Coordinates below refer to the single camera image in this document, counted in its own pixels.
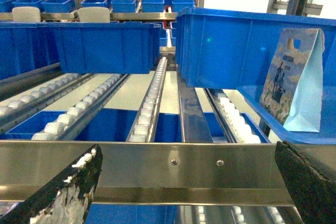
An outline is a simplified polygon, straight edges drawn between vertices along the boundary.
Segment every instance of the metal rail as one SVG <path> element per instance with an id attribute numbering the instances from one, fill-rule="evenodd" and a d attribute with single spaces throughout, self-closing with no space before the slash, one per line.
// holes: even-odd
<path id="1" fill-rule="evenodd" d="M 1 141 L 0 200 L 28 198 L 94 143 Z M 275 144 L 100 142 L 100 146 L 104 161 L 95 202 L 293 206 L 274 159 Z M 336 152 L 336 146 L 299 147 L 329 163 Z"/>
<path id="2" fill-rule="evenodd" d="M 62 135 L 57 137 L 57 140 L 74 140 L 89 124 L 89 122 L 104 108 L 114 94 L 122 87 L 129 78 L 129 74 L 124 74 L 109 90 L 99 97 L 91 106 L 85 110 L 76 121 Z"/>
<path id="3" fill-rule="evenodd" d="M 12 113 L 6 116 L 2 116 L 0 118 L 0 134 L 4 134 L 6 131 L 15 127 L 17 124 L 23 122 L 32 115 L 48 107 L 69 92 L 91 80 L 94 76 L 95 74 L 86 74 L 83 77 L 62 86 L 61 88 L 44 95 L 43 97 L 40 97 L 28 104 L 25 104 L 22 108 L 14 110 Z"/>
<path id="4" fill-rule="evenodd" d="M 62 75 L 59 63 L 0 80 L 0 101 Z"/>
<path id="5" fill-rule="evenodd" d="M 224 115 L 224 112 L 219 105 L 217 99 L 215 98 L 215 95 L 217 93 L 223 93 L 222 90 L 214 90 L 214 89 L 204 89 L 204 92 L 206 94 L 206 97 L 209 100 L 209 103 L 214 111 L 214 114 L 217 118 L 217 121 L 220 125 L 220 128 L 222 129 L 227 141 L 229 143 L 239 143 L 237 136 L 233 132 L 233 129 L 231 128 L 226 116 Z"/>
<path id="6" fill-rule="evenodd" d="M 140 105 L 139 111 L 135 117 L 133 125 L 131 127 L 130 133 L 126 139 L 126 142 L 154 142 L 155 133 L 156 133 L 156 126 L 159 119 L 159 112 L 160 112 L 160 103 L 162 98 L 163 86 L 164 86 L 164 79 L 166 75 L 166 68 L 167 68 L 167 58 L 163 57 L 158 65 L 158 68 L 155 71 L 153 79 L 147 89 L 147 92 L 142 100 Z M 157 90 L 157 94 L 152 94 L 152 90 Z M 146 111 L 146 106 L 153 106 L 150 110 Z M 147 119 L 149 122 L 139 122 L 139 118 Z M 135 127 L 144 127 L 147 129 L 145 135 L 136 135 Z"/>
<path id="7" fill-rule="evenodd" d="M 179 70 L 176 73 L 182 142 L 212 143 L 212 136 L 195 88 L 187 87 Z"/>

